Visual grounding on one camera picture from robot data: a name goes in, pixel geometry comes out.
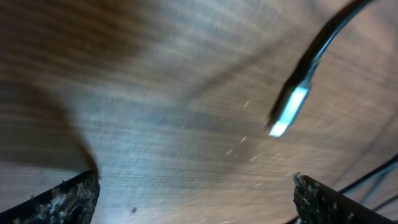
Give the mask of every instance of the wooden ceiling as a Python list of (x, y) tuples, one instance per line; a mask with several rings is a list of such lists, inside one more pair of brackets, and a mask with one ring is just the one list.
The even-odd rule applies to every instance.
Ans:
[[(394, 0), (337, 36), (286, 134), (264, 130), (347, 2), (1, 1), (0, 210), (91, 167), (92, 223), (286, 222), (293, 174), (340, 189), (398, 152)], [(367, 206), (396, 194), (396, 179)]]

